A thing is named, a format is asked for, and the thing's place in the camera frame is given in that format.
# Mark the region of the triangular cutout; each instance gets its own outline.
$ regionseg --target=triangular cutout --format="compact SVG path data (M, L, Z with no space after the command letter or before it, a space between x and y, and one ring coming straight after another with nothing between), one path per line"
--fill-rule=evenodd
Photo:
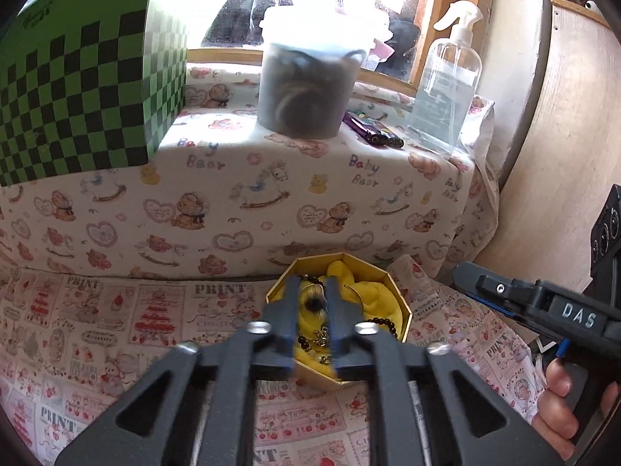
M460 372L453 372L453 381L474 436L481 438L507 425L502 414Z
M143 438L153 431L155 419L166 396L171 373L163 373L136 400L117 417L117 425Z

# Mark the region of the green checkered box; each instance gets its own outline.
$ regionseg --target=green checkered box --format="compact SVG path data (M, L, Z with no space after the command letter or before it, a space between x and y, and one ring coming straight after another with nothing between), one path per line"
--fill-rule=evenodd
M183 101L183 0L37 0L0 42L0 184L144 165Z

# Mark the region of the blue strip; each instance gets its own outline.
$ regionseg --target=blue strip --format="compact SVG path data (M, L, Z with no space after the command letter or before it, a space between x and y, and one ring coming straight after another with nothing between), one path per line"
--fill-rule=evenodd
M496 305L495 303L492 303L491 301L488 301L486 299L483 299L480 296L477 296L476 294L471 294L470 292L464 292L464 294L467 297L471 297L472 299L476 299L479 303L488 306L490 308L492 308L493 310L496 310L497 312L500 312L501 314L507 316L507 317L515 317L516 313L515 312L511 312L509 310L507 310L506 308L503 308L501 306Z
M569 348L569 340L564 339L557 348L557 357L564 357Z

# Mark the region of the white spray nozzle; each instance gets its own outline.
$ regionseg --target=white spray nozzle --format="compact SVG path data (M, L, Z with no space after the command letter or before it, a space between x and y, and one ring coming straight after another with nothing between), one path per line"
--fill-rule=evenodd
M483 14L474 3L460 0L451 3L442 19L434 24L434 29L445 30L457 19L459 22L452 27L451 38L470 45L472 43L472 26L475 22L483 19Z

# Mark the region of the yellow cloth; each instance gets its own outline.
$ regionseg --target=yellow cloth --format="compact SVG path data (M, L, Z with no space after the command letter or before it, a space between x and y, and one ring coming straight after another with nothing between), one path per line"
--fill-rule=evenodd
M339 291L341 297L352 303L360 304L362 301L363 316L365 319L373 319L378 317L380 319L389 319L394 323L397 330L398 338L401 340L402 327L403 327L403 314L399 307L399 302L390 289L388 289L381 282L355 282L352 271L347 267L343 261L334 261L328 266L326 276L319 277L322 283L326 282L327 277L336 277L339 284ZM297 315L297 324L300 328L300 333L304 335L309 341L315 336L315 331L320 330L324 323L318 314L314 314L311 311L306 310L306 307L302 306L308 296L308 292L305 289L312 286L311 282L303 280L299 286L299 314ZM271 299L272 301L281 300L284 297L285 286L282 286L278 292ZM387 325L380 325L380 327L388 331ZM336 378L334 370L330 366L321 364L316 360L315 356L309 355L299 345L295 347L295 358L308 367L322 373L330 378ZM329 349L318 347L313 345L313 350L318 356L328 355Z

